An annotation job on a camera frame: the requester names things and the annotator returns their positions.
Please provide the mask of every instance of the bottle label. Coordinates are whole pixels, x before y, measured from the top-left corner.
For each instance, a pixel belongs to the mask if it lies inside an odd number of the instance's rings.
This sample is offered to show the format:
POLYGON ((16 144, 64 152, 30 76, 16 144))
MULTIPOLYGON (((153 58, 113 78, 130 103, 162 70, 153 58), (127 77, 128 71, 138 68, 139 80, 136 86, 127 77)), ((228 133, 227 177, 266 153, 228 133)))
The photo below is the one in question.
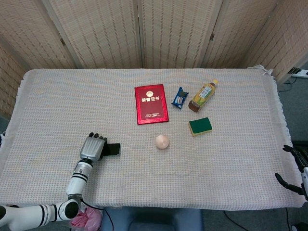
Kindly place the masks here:
POLYGON ((210 87, 205 87, 203 91, 199 94, 202 99, 205 99, 210 93, 212 89, 210 87))

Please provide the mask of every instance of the red certificate booklet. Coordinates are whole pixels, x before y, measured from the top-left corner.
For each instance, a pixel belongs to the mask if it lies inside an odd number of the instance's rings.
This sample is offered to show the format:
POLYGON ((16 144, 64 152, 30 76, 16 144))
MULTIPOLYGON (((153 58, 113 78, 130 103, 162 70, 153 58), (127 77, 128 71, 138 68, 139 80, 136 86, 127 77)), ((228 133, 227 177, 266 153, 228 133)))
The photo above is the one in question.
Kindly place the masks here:
POLYGON ((168 122, 168 110, 163 84, 135 87, 137 123, 168 122))

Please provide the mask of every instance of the blue wrapper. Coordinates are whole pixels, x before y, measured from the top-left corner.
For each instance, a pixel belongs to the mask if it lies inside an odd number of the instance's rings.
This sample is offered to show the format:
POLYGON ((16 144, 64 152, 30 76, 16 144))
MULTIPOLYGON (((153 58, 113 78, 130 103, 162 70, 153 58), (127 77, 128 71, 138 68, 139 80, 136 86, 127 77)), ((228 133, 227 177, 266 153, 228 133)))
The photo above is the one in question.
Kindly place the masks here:
POLYGON ((174 98, 174 101, 173 101, 172 104, 177 106, 179 109, 181 109, 182 105, 183 105, 183 103, 184 103, 184 101, 185 101, 185 99, 186 99, 186 97, 188 95, 188 93, 189 92, 184 92, 183 88, 180 87, 179 91, 178 91, 176 97, 174 98))

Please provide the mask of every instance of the sponge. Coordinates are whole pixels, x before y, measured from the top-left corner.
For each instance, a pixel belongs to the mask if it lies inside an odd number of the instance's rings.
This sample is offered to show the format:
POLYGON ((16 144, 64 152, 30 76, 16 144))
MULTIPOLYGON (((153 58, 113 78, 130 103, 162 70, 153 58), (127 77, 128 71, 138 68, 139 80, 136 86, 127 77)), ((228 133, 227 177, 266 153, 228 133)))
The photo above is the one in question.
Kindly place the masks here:
POLYGON ((189 128, 191 130, 192 136, 201 135, 212 130, 210 120, 207 117, 189 121, 189 128))

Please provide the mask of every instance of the bottle cap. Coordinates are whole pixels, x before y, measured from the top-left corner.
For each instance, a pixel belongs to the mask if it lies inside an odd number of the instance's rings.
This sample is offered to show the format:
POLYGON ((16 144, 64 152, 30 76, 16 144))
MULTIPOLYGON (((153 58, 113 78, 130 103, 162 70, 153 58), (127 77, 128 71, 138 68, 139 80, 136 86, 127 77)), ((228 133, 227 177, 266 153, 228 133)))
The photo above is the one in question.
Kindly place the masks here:
POLYGON ((217 85, 219 83, 219 81, 217 79, 213 79, 212 83, 214 83, 215 85, 217 85))

